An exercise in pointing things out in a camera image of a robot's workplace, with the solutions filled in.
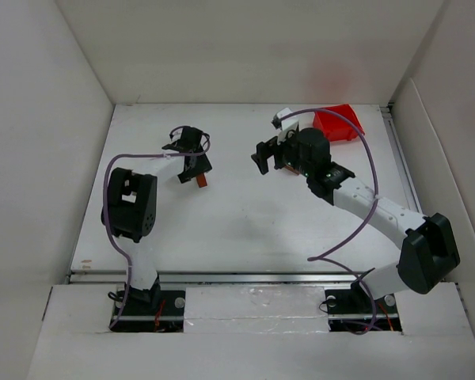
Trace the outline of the red plastic bin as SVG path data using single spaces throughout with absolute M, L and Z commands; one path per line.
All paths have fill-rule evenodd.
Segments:
M 359 129 L 362 135 L 365 135 L 363 127 L 361 126 L 357 115 L 355 114 L 351 105 L 340 104 L 324 107 L 324 109 L 329 110 L 330 113 L 315 113 L 313 117 L 312 126 L 322 131 L 327 140 L 329 140 L 330 142 L 352 141 L 359 137 L 355 129 L 346 121 L 336 116 L 336 114 L 350 121 Z

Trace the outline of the small red-brown wood block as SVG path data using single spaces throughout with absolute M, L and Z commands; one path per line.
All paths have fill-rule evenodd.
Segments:
M 196 176 L 196 183 L 199 188 L 207 187 L 207 178 L 204 173 L 201 173 Z

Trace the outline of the reddish long wood block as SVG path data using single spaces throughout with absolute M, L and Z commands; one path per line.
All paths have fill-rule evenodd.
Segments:
M 293 169 L 292 167 L 290 167 L 289 165 L 284 166 L 284 169 L 289 171 L 290 173 L 293 173 L 294 175 L 299 175 L 299 172 Z

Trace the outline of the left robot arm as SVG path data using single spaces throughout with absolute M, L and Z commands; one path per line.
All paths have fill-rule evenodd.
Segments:
M 172 179 L 186 184 L 212 170 L 208 133 L 179 126 L 169 138 L 160 154 L 117 154 L 104 172 L 101 221 L 112 247 L 127 262 L 123 292 L 109 295 L 120 312 L 134 306 L 153 313 L 162 304 L 153 253 L 139 246 L 156 222 L 158 188 Z

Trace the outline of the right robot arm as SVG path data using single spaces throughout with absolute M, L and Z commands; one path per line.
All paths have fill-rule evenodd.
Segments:
M 290 166 L 296 170 L 316 197 L 362 219 L 399 248 L 395 261 L 355 282 L 355 293 L 375 299 L 405 290 L 425 295 L 459 266 L 461 259 L 447 217 L 410 211 L 375 194 L 352 171 L 331 159 L 329 141 L 318 129 L 297 128 L 258 143 L 251 159 L 261 174 L 268 172 L 269 158 L 274 159 L 276 169 Z

